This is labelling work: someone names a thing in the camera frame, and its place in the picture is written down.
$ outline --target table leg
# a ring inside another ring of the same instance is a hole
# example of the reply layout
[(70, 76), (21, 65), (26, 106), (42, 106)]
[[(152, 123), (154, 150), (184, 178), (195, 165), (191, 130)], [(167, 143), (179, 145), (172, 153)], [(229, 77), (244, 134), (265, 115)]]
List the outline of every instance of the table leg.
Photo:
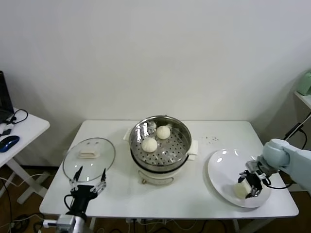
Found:
[(44, 182), (49, 173), (44, 172), (36, 181), (30, 177), (30, 175), (14, 160), (11, 159), (6, 163), (19, 177), (21, 177), (30, 187), (18, 198), (17, 202), (22, 204), (32, 194), (37, 193), (41, 197), (44, 197), (47, 189), (40, 184)]
[[(12, 172), (12, 174), (10, 175), (10, 177), (8, 178), (8, 180), (5, 182), (5, 186), (8, 187), (10, 185), (10, 183), (12, 182), (13, 178), (15, 177), (15, 173)], [(3, 193), (5, 192), (5, 187), (2, 187), (2, 189), (0, 190), (0, 197), (2, 197)]]
[(96, 218), (95, 217), (91, 218), (91, 223), (89, 224), (89, 228), (91, 230), (94, 230), (95, 222), (96, 222)]
[(238, 223), (238, 220), (237, 220), (237, 219), (234, 219), (234, 220), (233, 220), (233, 227), (234, 227), (234, 232), (235, 232), (235, 233), (239, 233), (240, 227), (239, 227), (239, 223)]
[(268, 223), (272, 222), (275, 218), (255, 219), (243, 227), (239, 233), (254, 233)]

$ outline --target robotic arm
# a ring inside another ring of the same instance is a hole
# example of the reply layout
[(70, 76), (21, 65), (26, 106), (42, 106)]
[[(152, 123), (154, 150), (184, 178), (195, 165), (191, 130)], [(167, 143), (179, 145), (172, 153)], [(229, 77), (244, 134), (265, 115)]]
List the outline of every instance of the robotic arm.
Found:
[[(85, 227), (87, 219), (86, 209), (88, 203), (97, 198), (97, 196), (106, 188), (106, 169), (102, 174), (100, 182), (95, 185), (78, 185), (78, 180), (83, 167), (75, 173), (69, 183), (71, 190), (69, 195), (64, 198), (65, 205), (69, 212), (60, 215), (58, 220), (44, 220), (45, 228), (55, 227), (56, 233), (91, 233), (92, 231)], [(73, 197), (71, 206), (66, 204), (66, 197)]]
[(238, 180), (246, 179), (251, 187), (245, 198), (257, 197), (262, 190), (261, 182), (270, 187), (269, 177), (284, 171), (293, 181), (303, 188), (311, 190), (311, 151), (301, 150), (280, 139), (272, 139), (263, 147), (262, 155), (257, 160), (248, 161)]

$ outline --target laptop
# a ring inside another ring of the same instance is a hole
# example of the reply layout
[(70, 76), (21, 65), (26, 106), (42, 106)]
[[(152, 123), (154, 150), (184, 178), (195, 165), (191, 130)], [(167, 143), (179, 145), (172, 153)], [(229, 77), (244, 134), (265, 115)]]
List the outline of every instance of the laptop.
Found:
[(0, 123), (14, 113), (9, 91), (5, 83), (4, 74), (0, 71)]

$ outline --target steamed bun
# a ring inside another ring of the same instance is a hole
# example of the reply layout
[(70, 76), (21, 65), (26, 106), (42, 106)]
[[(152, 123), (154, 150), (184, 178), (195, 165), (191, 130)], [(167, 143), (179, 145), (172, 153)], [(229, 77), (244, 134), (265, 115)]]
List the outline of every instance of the steamed bun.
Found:
[(164, 140), (170, 137), (171, 135), (171, 130), (169, 127), (167, 126), (160, 126), (159, 128), (157, 128), (156, 130), (156, 135), (158, 138)]
[(157, 149), (157, 141), (154, 138), (147, 137), (143, 140), (141, 148), (147, 153), (155, 152)]

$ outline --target floor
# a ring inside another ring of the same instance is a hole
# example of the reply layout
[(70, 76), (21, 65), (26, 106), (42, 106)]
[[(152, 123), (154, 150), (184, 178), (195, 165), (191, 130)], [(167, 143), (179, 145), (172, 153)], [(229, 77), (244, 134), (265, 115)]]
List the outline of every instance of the floor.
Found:
[[(27, 169), (29, 174), (37, 174), (42, 173), (43, 170), (39, 169)], [(48, 171), (51, 175), (55, 174), (55, 170)], [(8, 167), (2, 167), (0, 169), (0, 177), (8, 178), (11, 174), (11, 170)], [(53, 176), (49, 177), (42, 185), (46, 188), (49, 187), (50, 183), (53, 180)], [(20, 184), (22, 180), (15, 176), (13, 179), (13, 182), (15, 184)], [(16, 200), (17, 198), (23, 193), (24, 190), (27, 189), (27, 184), (22, 184), (19, 187), (15, 187), (13, 185), (10, 185), (8, 187), (11, 202), (12, 202), (12, 218), (15, 219), (17, 216), (21, 214), (30, 215), (32, 213), (39, 212), (39, 206), (42, 201), (42, 198), (36, 194), (32, 194), (32, 196), (23, 204), (19, 205)], [(282, 218), (282, 219), (276, 219), (264, 228), (260, 229), (258, 233), (293, 233), (293, 232), (299, 232), (299, 233), (311, 233), (311, 198), (306, 192), (300, 192), (300, 193), (292, 193), (292, 196), (299, 208), (299, 215), (293, 218)], [(0, 226), (8, 223), (10, 221), (9, 217), (10, 213), (10, 207), (9, 207), (9, 201), (7, 194), (4, 194), (0, 198)], [(49, 216), (45, 215), (45, 218), (47, 219), (56, 219), (56, 216)], [(26, 233), (33, 233), (33, 224), (40, 221), (37, 217), (32, 217), (30, 219), (30, 224), (28, 228), (24, 231)], [(247, 224), (250, 220), (239, 220), (239, 225), (242, 227), (243, 225)], [(182, 227), (182, 228), (189, 228), (193, 225), (193, 220), (178, 220), (176, 223)], [(182, 232), (175, 222), (170, 221), (166, 225), (163, 224), (148, 224), (145, 228), (145, 226), (140, 225), (138, 223), (135, 224), (135, 231), (133, 229), (133, 223), (130, 224), (130, 232), (132, 233), (144, 233), (145, 231), (150, 233), (155, 233), (158, 229), (162, 227), (168, 228), (172, 233), (178, 233)], [(205, 223), (205, 227), (202, 231), (202, 227), (204, 225), (204, 220), (199, 220), (194, 225), (194, 227), (191, 230), (188, 230), (189, 233), (233, 233), (233, 224), (231, 220), (224, 220), (224, 221), (216, 221), (216, 220), (209, 220)], [(113, 229), (119, 229), (119, 231), (115, 230), (112, 231), (113, 233), (127, 233), (129, 230), (129, 225), (125, 222), (124, 219), (115, 219), (115, 218), (102, 218), (97, 219), (96, 225), (95, 225), (95, 231), (96, 232), (99, 228), (104, 228), (105, 233), (111, 232)], [(42, 228), (41, 231), (43, 233), (54, 233), (54, 229), (44, 229)], [(7, 233), (8, 232), (8, 226), (0, 228), (0, 233)], [(157, 231), (159, 233), (165, 233), (169, 232), (166, 229), (162, 229)]]

